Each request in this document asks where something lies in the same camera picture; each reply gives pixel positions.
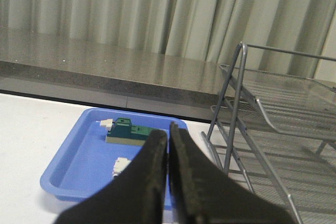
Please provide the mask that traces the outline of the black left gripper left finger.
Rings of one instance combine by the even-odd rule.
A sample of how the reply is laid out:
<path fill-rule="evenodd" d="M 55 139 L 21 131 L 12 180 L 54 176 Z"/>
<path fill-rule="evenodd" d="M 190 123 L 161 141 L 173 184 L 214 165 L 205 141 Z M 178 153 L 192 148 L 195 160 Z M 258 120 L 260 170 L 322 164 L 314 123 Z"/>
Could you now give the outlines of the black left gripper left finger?
<path fill-rule="evenodd" d="M 167 134 L 148 139 L 116 178 L 83 202 L 63 211 L 56 223 L 161 223 L 167 172 Z"/>

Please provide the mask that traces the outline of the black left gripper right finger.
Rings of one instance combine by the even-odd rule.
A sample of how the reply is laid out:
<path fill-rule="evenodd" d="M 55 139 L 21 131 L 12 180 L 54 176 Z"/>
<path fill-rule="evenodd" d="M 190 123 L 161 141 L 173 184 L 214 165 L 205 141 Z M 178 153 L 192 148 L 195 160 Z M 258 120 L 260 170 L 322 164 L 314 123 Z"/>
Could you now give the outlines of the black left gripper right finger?
<path fill-rule="evenodd" d="M 177 223 L 294 223 L 285 209 L 224 174 L 175 123 L 170 125 L 169 183 Z"/>

